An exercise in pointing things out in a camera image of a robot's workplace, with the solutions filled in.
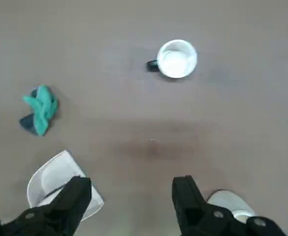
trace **teal rag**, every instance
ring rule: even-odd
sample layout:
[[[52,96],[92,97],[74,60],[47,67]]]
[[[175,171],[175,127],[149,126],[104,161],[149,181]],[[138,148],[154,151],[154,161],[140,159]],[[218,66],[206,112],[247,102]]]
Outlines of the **teal rag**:
[[[49,127],[49,121],[58,109],[58,100],[46,85],[40,85],[36,97],[23,96],[34,113],[33,126],[39,136],[43,136]]]

